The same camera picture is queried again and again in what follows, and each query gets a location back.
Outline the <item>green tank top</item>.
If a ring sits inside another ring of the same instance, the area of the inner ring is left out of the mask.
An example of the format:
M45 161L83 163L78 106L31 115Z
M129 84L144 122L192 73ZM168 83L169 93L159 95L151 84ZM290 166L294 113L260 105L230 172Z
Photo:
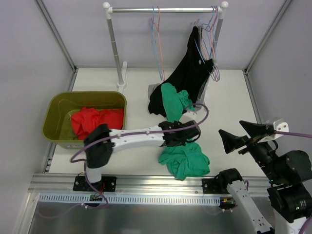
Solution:
M176 88L165 83L161 85L162 103L169 122L178 121L182 111L195 108L186 90L177 92ZM196 143L186 143L176 147L166 147L158 158L158 162L166 165L168 171L178 180L187 177L205 176L210 172L209 158L203 154L201 147Z

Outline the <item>red tank top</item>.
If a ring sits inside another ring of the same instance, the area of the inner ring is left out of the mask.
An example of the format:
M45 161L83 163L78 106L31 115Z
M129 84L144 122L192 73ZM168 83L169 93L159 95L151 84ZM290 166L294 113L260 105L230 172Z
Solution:
M109 129L122 129L124 120L123 109L96 110L83 107L71 116L73 132L78 140L84 140L99 125L107 124Z

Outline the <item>pink wire hanger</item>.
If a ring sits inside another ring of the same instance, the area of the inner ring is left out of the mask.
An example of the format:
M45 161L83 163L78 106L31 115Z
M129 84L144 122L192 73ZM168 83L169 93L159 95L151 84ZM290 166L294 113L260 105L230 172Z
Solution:
M161 37L160 37L160 7L157 6L158 9L158 23L157 23L157 37L158 37L158 44L159 44L159 52L160 52L160 70L162 75L162 80L165 80L165 72L164 72L164 65L163 65L163 53L162 53L162 46L161 46Z

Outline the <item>light blue wire hanger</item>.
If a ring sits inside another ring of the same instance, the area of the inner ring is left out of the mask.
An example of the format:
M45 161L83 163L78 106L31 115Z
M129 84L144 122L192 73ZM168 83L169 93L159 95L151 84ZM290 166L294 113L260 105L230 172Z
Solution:
M160 67L160 60L159 60L159 57L158 57L158 51L157 51L157 47L156 47L156 38L155 38L155 33L154 33L154 30L156 29L156 25L155 25L154 19L155 19L155 8L152 7L152 17L149 19L149 27L150 27L150 34L151 34L151 44L152 44L154 58L155 58L155 61L156 61L156 64L157 64L159 77L160 77L160 80L163 81L163 74L162 74L162 70L161 70L161 67Z

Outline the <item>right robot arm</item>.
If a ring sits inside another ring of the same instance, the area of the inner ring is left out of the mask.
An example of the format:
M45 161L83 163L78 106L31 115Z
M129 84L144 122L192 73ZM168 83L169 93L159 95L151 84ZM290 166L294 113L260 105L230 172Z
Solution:
M225 153L238 150L240 155L249 153L269 180L267 189L275 216L272 226L260 212L247 190L247 184L237 169L221 171L216 178L218 189L229 193L235 200L240 227L249 234L303 234L312 220L312 196L304 182L312 178L312 163L307 153L292 150L282 156L276 154L269 142L277 147L276 139L281 136L298 136L289 131L288 123L278 118L266 124L241 120L247 132L235 136L220 129Z

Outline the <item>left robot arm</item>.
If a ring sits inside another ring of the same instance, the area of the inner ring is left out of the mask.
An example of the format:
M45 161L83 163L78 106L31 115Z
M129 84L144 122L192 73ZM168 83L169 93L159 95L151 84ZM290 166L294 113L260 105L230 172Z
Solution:
M109 129L107 124L95 128L84 140L84 146L71 158L71 163L84 162L84 185L88 191L101 193L106 183L101 168L112 154L132 148L184 146L201 135L194 120L186 123L163 121L158 125L138 130Z

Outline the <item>white and silver clothes rack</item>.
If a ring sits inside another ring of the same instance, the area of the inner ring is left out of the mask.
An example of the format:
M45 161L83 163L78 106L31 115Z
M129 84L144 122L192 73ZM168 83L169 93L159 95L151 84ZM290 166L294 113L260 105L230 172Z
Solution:
M217 67L217 58L216 58L216 48L217 43L221 31L221 27L226 15L226 11L229 7L229 3L227 1L223 1L219 6L211 6L208 8L160 8L160 14L162 13L211 13L212 17L208 23L203 23L201 20L197 20L204 28L203 37L205 39L208 52L210 53L210 58L213 60L214 66L209 79L218 82L220 81L220 72ZM155 25L157 28L158 23L158 9L155 8ZM110 3L104 2L103 3L103 10L107 21L110 41L113 50L113 56L115 60L115 66L117 70L117 91L119 93L124 93L126 89L126 76L127 76L127 62L120 62L119 54L117 51L117 43L114 34L114 28L112 23L112 14L117 13L151 13L152 14L152 7L151 8L116 8L112 7ZM156 47L158 51L158 57L160 59L160 52L159 52L159 44L158 44L158 37L157 37L157 29L154 30L155 38L156 38Z

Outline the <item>olive green plastic basket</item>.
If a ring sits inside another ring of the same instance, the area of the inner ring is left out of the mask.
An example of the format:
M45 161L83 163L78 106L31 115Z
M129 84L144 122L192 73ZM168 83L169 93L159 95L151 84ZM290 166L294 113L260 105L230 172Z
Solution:
M50 102L43 122L42 134L64 149L81 149L84 144L73 131L71 116L83 107L96 110L126 110L126 97L117 91L63 92Z

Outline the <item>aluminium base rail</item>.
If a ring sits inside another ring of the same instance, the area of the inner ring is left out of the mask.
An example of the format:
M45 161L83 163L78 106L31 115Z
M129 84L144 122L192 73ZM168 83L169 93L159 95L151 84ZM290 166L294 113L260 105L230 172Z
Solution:
M75 174L34 174L28 192L71 193ZM184 181L172 176L117 175L116 193L135 195L202 195L202 178Z

